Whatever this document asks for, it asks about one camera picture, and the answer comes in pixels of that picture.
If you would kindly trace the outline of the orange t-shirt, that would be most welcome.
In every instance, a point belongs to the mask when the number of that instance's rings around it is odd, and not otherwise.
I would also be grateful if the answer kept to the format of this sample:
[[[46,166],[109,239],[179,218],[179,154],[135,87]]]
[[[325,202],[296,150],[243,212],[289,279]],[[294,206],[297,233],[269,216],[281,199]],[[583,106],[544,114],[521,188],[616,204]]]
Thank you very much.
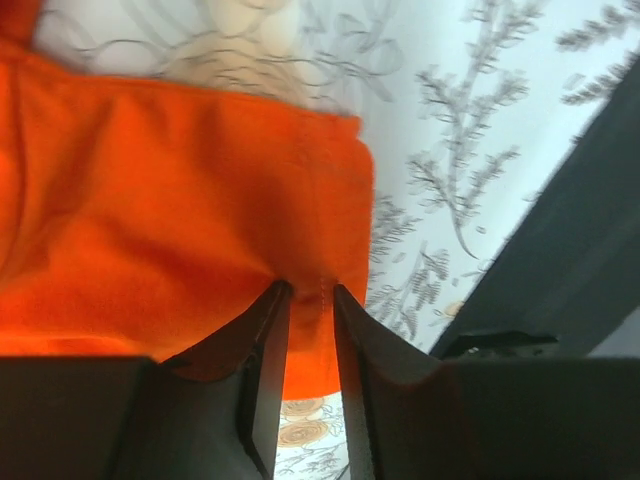
[[[274,281],[284,396],[338,391],[333,288],[367,290],[373,160],[356,117],[67,70],[1,5],[1,351],[167,360]]]

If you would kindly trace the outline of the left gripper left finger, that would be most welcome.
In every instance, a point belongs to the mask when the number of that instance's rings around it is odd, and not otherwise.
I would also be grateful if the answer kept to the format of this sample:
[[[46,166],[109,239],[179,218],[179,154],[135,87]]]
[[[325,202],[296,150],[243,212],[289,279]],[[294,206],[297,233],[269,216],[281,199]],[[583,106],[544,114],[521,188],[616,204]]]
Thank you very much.
[[[292,289],[169,360],[1,360],[5,479],[270,479]]]

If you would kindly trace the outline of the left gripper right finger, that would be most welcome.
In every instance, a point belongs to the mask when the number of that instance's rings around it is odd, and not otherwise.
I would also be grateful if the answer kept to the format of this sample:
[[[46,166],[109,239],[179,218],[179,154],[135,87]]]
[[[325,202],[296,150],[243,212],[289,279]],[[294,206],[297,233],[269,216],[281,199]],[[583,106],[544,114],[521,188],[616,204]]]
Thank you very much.
[[[634,358],[439,360],[334,290],[354,479],[635,479]]]

